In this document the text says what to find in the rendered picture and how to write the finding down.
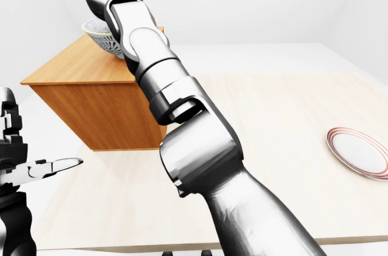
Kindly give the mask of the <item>wooden cabinet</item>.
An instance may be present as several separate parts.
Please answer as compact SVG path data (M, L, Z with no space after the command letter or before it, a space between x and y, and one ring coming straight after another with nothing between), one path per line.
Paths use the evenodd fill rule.
M91 150L157 149L167 128L123 59L83 35L23 81Z

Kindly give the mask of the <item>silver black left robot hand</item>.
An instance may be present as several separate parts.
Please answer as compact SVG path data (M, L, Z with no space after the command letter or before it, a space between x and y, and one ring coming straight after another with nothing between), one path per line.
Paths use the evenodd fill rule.
M22 184L83 163L80 158L28 161L28 145L19 134L21 129L22 117L15 96L8 87L0 86L0 197L15 193Z

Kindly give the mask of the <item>patterned black white bowl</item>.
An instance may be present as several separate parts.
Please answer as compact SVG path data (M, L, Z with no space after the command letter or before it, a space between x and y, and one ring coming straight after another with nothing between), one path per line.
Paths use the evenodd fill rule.
M103 50L124 59L119 43L114 39L107 23L99 18L92 18L84 22L82 30Z

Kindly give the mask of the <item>white plate with red rings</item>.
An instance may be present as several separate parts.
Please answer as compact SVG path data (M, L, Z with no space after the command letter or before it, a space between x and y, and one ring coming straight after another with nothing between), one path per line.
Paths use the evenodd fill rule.
M334 127L327 132L326 143L347 167L366 177L388 181L388 147L355 129Z

